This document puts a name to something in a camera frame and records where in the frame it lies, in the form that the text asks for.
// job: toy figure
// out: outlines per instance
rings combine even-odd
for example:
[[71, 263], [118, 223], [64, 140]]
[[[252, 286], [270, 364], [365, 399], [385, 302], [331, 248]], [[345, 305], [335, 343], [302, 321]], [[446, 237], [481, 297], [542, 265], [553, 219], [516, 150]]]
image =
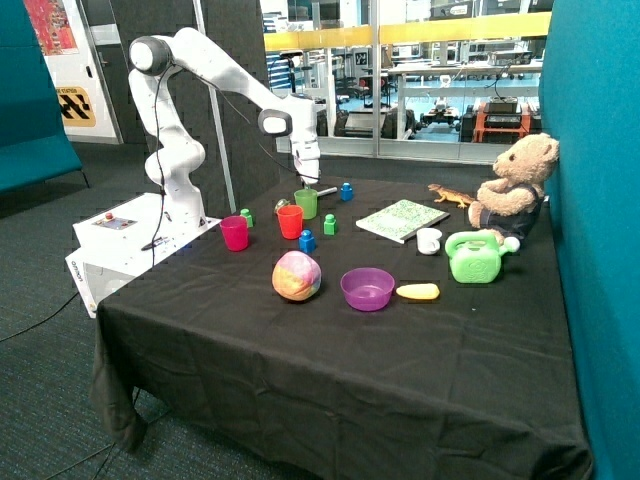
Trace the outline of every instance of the toy figure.
[[558, 152], [558, 141], [541, 133], [499, 155], [493, 171], [500, 178], [480, 186], [477, 201], [469, 206], [471, 225], [493, 230], [500, 244], [505, 237], [524, 240], [542, 207], [543, 184], [558, 163]]

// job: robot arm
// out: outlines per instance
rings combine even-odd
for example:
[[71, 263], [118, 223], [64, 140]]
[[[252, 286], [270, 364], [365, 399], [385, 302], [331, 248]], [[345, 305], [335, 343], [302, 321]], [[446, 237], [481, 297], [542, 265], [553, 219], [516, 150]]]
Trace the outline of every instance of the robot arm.
[[161, 138], [163, 146], [147, 159], [145, 168], [154, 182], [164, 180], [167, 209], [173, 208], [184, 221], [195, 224], [204, 218], [200, 191], [189, 180], [189, 174], [204, 161], [204, 148], [180, 122], [167, 88], [169, 77], [183, 69], [218, 90], [240, 93], [260, 107], [260, 130], [274, 137], [288, 136], [302, 180], [307, 185], [318, 181], [320, 149], [315, 105], [309, 97], [277, 97], [193, 28], [183, 28], [173, 37], [141, 37], [132, 43], [130, 57], [135, 66], [129, 75], [134, 102], [145, 129]]

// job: plastic bowl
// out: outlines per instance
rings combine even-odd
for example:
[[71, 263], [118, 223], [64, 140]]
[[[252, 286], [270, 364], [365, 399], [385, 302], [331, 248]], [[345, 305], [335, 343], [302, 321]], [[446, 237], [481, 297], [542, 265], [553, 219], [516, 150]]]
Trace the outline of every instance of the plastic bowl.
[[384, 308], [395, 287], [391, 274], [379, 268], [356, 268], [340, 280], [344, 298], [356, 310], [373, 312]]

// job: glass wall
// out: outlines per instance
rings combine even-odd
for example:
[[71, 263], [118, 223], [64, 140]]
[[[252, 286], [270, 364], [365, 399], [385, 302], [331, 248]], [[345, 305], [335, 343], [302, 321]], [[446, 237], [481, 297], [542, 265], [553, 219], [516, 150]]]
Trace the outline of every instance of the glass wall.
[[323, 153], [488, 163], [540, 131], [553, 0], [261, 3], [271, 87], [316, 99]]

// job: red cup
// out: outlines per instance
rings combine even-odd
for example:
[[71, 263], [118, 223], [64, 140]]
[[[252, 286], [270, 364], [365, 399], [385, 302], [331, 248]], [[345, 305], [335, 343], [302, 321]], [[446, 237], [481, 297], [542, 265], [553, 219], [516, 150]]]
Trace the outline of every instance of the red cup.
[[220, 222], [224, 243], [232, 252], [239, 252], [249, 246], [249, 225], [247, 219], [234, 215]]
[[285, 205], [278, 209], [280, 231], [287, 240], [295, 240], [302, 235], [302, 213], [300, 205]]

